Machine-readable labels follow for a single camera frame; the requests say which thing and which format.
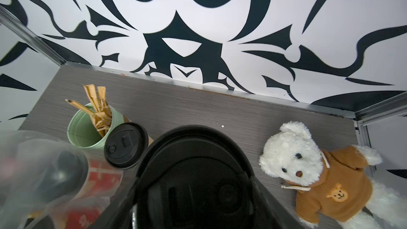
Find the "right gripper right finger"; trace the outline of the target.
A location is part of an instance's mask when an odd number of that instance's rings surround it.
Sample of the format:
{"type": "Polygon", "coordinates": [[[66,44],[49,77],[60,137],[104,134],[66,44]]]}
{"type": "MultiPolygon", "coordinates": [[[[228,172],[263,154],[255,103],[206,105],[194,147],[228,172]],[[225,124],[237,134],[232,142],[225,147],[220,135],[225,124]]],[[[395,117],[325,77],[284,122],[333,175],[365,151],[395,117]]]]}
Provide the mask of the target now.
{"type": "Polygon", "coordinates": [[[304,227],[256,178],[251,177],[253,229],[303,229],[304,227]]]}

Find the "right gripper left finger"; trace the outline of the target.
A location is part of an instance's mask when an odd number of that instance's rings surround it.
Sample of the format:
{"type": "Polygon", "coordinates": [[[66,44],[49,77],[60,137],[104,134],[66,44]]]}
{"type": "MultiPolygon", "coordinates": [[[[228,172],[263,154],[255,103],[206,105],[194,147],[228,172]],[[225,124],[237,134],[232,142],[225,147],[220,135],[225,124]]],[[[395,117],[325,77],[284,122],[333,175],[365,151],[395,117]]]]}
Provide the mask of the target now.
{"type": "Polygon", "coordinates": [[[134,206],[139,178],[135,178],[93,222],[89,229],[132,229],[131,209],[134,206]]]}

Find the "red milk tea cup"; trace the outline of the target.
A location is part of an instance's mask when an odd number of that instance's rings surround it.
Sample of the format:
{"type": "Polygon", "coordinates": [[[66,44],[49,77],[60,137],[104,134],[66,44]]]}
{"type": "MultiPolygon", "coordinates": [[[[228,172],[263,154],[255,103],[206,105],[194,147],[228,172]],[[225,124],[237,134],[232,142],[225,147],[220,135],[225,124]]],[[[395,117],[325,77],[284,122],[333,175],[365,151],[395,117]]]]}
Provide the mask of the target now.
{"type": "Polygon", "coordinates": [[[123,179],[123,172],[105,159],[63,151],[41,176],[36,196],[48,203],[55,199],[111,197],[123,179]]]}
{"type": "Polygon", "coordinates": [[[33,229],[87,229],[102,213],[97,206],[52,212],[38,221],[33,229]]]}
{"type": "Polygon", "coordinates": [[[135,229],[251,229],[253,169],[239,146],[205,126],[173,129],[136,171],[135,229]]]}

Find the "clear plastic bag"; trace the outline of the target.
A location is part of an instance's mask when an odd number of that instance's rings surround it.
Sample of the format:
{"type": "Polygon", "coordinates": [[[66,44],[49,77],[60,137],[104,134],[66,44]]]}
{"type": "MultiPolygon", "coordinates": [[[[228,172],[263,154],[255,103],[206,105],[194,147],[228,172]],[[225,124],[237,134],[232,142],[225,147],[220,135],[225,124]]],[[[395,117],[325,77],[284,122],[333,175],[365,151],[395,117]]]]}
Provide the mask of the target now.
{"type": "Polygon", "coordinates": [[[1,228],[87,228],[124,173],[101,155],[29,130],[1,131],[1,228]]]}

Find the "red milk tea cup back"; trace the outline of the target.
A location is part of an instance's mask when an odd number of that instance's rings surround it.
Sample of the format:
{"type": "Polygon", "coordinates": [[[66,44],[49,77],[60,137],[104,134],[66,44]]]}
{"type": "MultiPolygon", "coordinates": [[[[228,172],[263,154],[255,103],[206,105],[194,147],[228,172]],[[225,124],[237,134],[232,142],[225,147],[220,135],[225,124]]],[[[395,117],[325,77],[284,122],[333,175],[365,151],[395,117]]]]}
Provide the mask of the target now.
{"type": "Polygon", "coordinates": [[[136,171],[135,229],[251,229],[253,169],[239,146],[205,126],[173,129],[136,171]]]}

